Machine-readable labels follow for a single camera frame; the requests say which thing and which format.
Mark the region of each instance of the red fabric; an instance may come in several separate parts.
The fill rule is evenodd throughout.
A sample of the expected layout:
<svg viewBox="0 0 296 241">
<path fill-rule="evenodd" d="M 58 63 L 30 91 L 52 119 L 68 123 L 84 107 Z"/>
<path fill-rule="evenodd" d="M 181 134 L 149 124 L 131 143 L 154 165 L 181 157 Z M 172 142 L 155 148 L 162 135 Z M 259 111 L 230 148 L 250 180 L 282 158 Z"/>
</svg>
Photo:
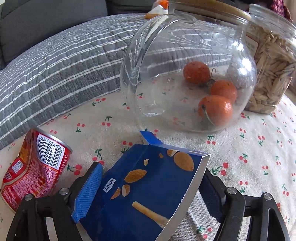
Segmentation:
<svg viewBox="0 0 296 241">
<path fill-rule="evenodd" d="M 291 14 L 288 8 L 285 6 L 283 0 L 273 0 L 271 6 L 269 7 L 274 12 L 278 13 L 279 15 L 285 17 L 289 21 L 293 22 L 291 18 Z"/>
</svg>

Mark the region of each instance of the barcode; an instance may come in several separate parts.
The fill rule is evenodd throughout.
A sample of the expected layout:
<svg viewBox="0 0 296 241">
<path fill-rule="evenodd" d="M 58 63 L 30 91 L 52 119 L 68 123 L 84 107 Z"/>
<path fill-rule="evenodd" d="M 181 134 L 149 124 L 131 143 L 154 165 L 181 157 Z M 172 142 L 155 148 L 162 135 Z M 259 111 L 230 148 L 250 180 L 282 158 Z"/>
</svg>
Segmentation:
<svg viewBox="0 0 296 241">
<path fill-rule="evenodd" d="M 5 173 L 5 176 L 4 177 L 6 178 L 6 180 L 12 179 L 12 176 L 10 175 L 9 172 Z"/>
<path fill-rule="evenodd" d="M 39 134 L 37 137 L 37 157 L 38 159 L 55 169 L 61 165 L 65 148 L 48 137 Z"/>
<path fill-rule="evenodd" d="M 13 171 L 17 174 L 17 172 L 24 166 L 24 164 L 19 160 L 16 164 L 11 166 Z"/>
</svg>

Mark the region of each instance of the gray striped blanket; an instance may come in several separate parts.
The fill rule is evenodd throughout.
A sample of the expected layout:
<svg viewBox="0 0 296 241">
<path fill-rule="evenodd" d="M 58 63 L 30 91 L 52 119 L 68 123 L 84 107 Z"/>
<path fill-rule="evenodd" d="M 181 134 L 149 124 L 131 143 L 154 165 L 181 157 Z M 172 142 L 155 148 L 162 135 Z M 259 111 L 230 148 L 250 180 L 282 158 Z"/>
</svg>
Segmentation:
<svg viewBox="0 0 296 241">
<path fill-rule="evenodd" d="M 119 90 L 124 51 L 146 21 L 142 14 L 123 14 L 80 24 L 35 45 L 0 71 L 0 149 L 31 127 Z M 176 29 L 174 35 L 177 33 L 190 39 L 199 37 L 189 29 Z M 228 53 L 194 44 L 184 47 L 179 42 L 156 44 L 147 56 L 147 61 L 155 62 L 146 66 L 155 73 L 163 71 L 164 65 L 174 69 L 172 62 L 183 66 L 182 61 L 192 57 L 203 57 L 208 64 L 225 64 L 231 58 Z"/>
</svg>

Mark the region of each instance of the biscuit stick illustration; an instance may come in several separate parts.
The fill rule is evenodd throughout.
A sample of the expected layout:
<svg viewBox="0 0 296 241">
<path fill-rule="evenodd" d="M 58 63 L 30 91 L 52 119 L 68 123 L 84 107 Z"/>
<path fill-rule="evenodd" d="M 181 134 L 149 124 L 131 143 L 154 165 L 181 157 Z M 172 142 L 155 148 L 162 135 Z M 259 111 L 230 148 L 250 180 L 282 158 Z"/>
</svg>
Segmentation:
<svg viewBox="0 0 296 241">
<path fill-rule="evenodd" d="M 162 229 L 167 225 L 168 219 L 166 217 L 163 217 L 150 209 L 146 208 L 142 204 L 138 202 L 133 202 L 132 206 L 137 209 L 139 212 L 143 213 L 147 217 L 151 218 L 154 222 L 156 222 Z"/>
</svg>

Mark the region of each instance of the blue cardboard box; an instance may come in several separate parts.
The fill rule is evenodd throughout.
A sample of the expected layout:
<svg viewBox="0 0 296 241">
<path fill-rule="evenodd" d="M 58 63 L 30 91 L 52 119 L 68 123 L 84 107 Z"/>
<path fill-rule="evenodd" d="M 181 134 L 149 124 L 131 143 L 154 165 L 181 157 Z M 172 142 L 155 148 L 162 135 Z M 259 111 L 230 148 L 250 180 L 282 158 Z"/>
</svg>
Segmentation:
<svg viewBox="0 0 296 241">
<path fill-rule="evenodd" d="M 169 240 L 188 210 L 210 154 L 163 144 L 141 131 L 108 170 L 85 218 L 93 241 Z"/>
</svg>

